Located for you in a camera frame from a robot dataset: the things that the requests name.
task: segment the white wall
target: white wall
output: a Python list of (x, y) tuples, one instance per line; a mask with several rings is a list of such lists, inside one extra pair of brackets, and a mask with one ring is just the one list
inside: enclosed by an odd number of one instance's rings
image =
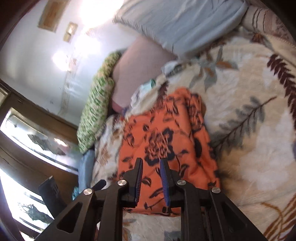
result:
[[(41, 0), (17, 24), (0, 52), (0, 78), (54, 114), (58, 114), (61, 108), (66, 72), (55, 65), (52, 57), (59, 50), (69, 56), (75, 51), (75, 43), (84, 28), (80, 15), (83, 1), (88, 0), (70, 1), (56, 33), (53, 33), (37, 27), (47, 4), (47, 0)], [(71, 43), (67, 43), (63, 36), (70, 21), (77, 23), (78, 29)], [(71, 82), (69, 105), (62, 118), (78, 125), (92, 77), (104, 58), (112, 51), (127, 48), (137, 36), (127, 27), (114, 25), (111, 19), (95, 28), (94, 37), (99, 48), (80, 61)]]

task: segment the fleece blanket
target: fleece blanket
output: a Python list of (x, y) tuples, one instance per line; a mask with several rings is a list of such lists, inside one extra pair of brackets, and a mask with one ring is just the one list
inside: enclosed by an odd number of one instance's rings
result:
[[(218, 156), (223, 192), (270, 241), (284, 240), (296, 221), (296, 47), (239, 29), (199, 58), (170, 63), (125, 117), (98, 134), (93, 183), (116, 177), (126, 120), (150, 110), (159, 93), (186, 87), (206, 105), (205, 125)], [(125, 213), (123, 240), (178, 240), (180, 217)]]

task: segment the orange garment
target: orange garment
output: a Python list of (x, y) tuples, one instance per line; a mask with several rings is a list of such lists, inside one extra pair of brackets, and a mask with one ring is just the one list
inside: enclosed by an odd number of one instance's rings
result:
[(160, 178), (160, 159), (197, 188), (219, 187), (217, 164), (202, 116), (202, 100), (185, 88), (160, 96), (154, 107), (131, 116), (125, 126), (119, 152), (118, 178), (143, 159), (143, 178), (138, 206), (128, 212), (180, 215), (180, 208), (167, 208)]

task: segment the silver bolt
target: silver bolt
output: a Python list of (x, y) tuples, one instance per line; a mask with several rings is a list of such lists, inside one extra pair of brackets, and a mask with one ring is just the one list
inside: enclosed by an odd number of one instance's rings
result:
[(119, 185), (119, 186), (124, 186), (124, 185), (126, 185), (128, 182), (126, 181), (126, 180), (119, 180), (118, 182), (117, 182), (117, 184)]
[(212, 188), (212, 192), (213, 193), (220, 193), (221, 190), (220, 190), (220, 188), (214, 187), (214, 188)]
[(180, 180), (177, 181), (177, 184), (180, 185), (180, 186), (184, 186), (186, 184), (186, 181), (180, 179)]
[(89, 195), (89, 194), (92, 194), (92, 189), (90, 188), (87, 188), (83, 191), (84, 195)]

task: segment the green patterned pillow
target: green patterned pillow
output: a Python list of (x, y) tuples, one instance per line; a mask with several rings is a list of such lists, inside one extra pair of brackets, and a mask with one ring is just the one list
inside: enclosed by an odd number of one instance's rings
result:
[(121, 57), (120, 52), (111, 53), (105, 58), (102, 67), (94, 76), (88, 100), (82, 111), (77, 139), (79, 150), (85, 153), (95, 142), (95, 134), (104, 124), (109, 106), (109, 99), (114, 87), (110, 78), (113, 67)]

